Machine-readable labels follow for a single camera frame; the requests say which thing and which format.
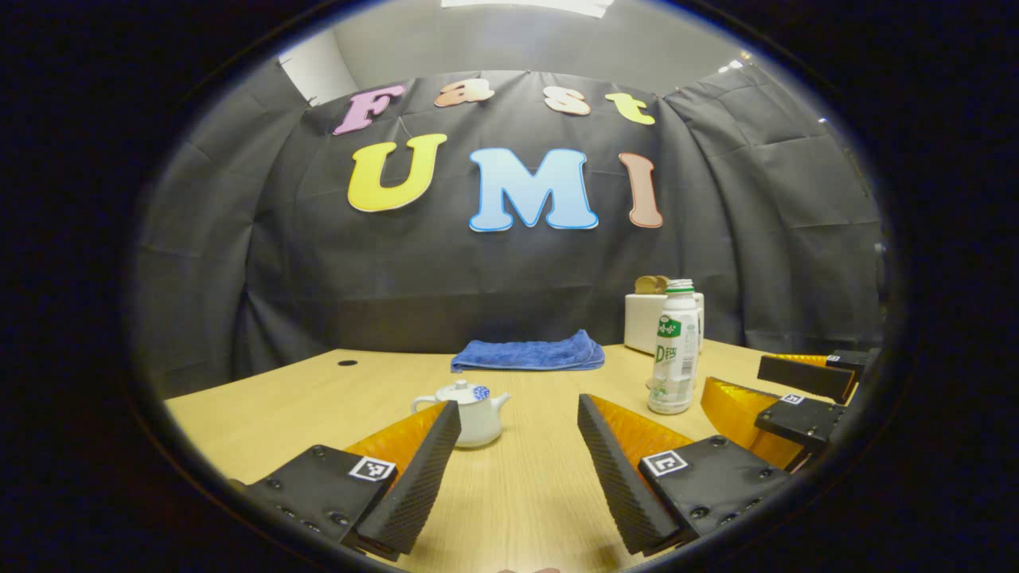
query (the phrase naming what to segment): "teapot spout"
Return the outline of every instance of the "teapot spout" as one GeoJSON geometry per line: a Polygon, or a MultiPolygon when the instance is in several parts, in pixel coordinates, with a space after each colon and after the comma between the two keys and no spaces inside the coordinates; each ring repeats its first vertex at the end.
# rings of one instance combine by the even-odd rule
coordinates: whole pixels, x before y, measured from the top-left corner
{"type": "Polygon", "coordinates": [[[508,393],[503,394],[502,396],[500,396],[498,398],[493,398],[492,399],[492,410],[495,410],[496,412],[498,412],[499,408],[502,408],[502,405],[505,404],[506,401],[509,400],[511,398],[513,398],[513,397],[509,396],[508,393]]]}

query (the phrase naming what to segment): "bolt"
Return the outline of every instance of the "bolt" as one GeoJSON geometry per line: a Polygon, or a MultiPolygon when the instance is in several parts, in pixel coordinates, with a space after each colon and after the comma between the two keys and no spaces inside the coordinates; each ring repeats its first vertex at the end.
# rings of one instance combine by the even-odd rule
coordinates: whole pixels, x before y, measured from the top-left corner
{"type": "Polygon", "coordinates": [[[340,525],[342,527],[346,527],[351,524],[351,521],[346,519],[346,516],[339,512],[329,512],[329,519],[336,525],[340,525]]]}

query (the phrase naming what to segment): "letter m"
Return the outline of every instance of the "letter m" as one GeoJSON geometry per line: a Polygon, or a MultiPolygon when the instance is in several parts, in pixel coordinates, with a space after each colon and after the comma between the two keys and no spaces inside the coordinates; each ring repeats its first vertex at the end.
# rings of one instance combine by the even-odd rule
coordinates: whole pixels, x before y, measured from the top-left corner
{"type": "Polygon", "coordinates": [[[598,216],[587,204],[584,174],[581,166],[587,157],[572,149],[553,149],[534,175],[508,149],[479,149],[471,161],[481,170],[478,214],[471,217],[472,229],[486,232],[505,230],[513,226],[513,216],[503,208],[505,194],[527,226],[534,226],[541,216],[548,196],[552,196],[552,211],[545,221],[555,228],[594,228],[598,216]]]}

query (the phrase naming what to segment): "white box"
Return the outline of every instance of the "white box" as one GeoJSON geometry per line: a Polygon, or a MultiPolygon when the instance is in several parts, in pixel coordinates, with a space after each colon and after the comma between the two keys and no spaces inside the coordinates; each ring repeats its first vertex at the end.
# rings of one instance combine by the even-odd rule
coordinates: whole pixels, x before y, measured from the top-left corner
{"type": "MultiPolygon", "coordinates": [[[[658,337],[658,318],[661,317],[661,307],[665,304],[665,295],[627,295],[626,318],[623,330],[623,344],[626,346],[654,354],[658,337]]],[[[697,300],[698,333],[700,348],[704,348],[704,295],[694,293],[697,300]]]]}

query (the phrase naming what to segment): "bottle label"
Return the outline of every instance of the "bottle label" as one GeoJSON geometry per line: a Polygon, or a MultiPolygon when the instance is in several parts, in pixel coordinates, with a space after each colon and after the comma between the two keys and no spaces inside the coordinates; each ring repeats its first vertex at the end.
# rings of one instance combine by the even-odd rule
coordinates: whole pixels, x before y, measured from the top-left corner
{"type": "Polygon", "coordinates": [[[663,338],[675,338],[683,333],[683,324],[667,316],[658,319],[658,335],[663,338]]]}
{"type": "Polygon", "coordinates": [[[669,360],[676,360],[676,349],[659,346],[654,353],[654,363],[668,362],[669,360]]]}

